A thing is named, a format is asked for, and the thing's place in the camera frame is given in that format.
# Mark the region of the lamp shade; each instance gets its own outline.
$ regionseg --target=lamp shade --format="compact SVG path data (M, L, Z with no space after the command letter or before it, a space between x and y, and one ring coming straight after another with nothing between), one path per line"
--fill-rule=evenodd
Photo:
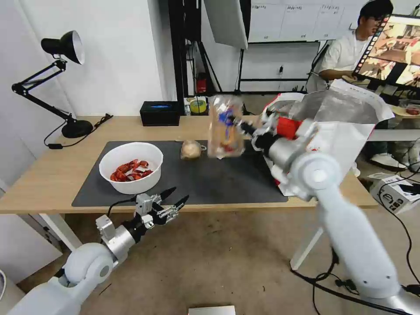
M67 32L60 39L44 38L41 47L51 55L64 55L73 62L84 64L82 41L76 31Z

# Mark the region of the white t-shirt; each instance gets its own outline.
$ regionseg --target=white t-shirt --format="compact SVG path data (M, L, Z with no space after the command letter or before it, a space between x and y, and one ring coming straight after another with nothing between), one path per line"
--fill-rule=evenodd
M354 31L349 31L342 38L335 40L328 48L322 61L316 65L314 72L324 70L351 71L356 68L363 53L365 52L370 38L366 41L356 39ZM308 93L325 90L326 82L316 75L311 75L308 81Z

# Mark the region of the black tissue box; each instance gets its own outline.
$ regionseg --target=black tissue box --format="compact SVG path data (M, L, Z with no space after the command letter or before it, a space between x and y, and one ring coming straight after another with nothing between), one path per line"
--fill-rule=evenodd
M143 126L179 126L179 103L176 101L145 101L140 110Z

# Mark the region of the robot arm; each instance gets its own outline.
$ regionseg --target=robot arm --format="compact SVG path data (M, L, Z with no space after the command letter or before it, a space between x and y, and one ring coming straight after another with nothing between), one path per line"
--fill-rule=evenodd
M175 188L160 195L136 197L134 218L115 228L103 215L96 220L103 244L87 243L72 252L66 264L48 282L31 290L8 315L77 315L81 305L112 270L127 258L129 249L155 224L172 221L188 196L166 209L160 206Z
M360 296L376 304L399 308L411 314L420 311L417 297L401 290L396 268L364 212L345 200L339 190L341 173L337 161L326 154L306 151L316 134L316 123L307 119L296 131L297 139L277 135L273 121L256 129L232 117L235 125L252 137L274 166L274 178L301 199L316 197L320 222L332 246L356 284Z

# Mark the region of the black mat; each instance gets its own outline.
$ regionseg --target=black mat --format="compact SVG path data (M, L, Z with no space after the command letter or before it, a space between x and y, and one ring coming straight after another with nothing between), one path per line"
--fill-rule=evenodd
M128 195L117 192L99 174L99 162L111 149L130 141L111 141L105 145L91 172L74 199L74 207L110 206ZM274 203L287 198L274 185L270 171L261 153L246 142L241 157L218 160L206 152L196 160L181 160L181 142L150 141L163 153L162 175L155 187L147 193L160 193L173 186L177 190L163 204L173 204L189 195L188 204Z

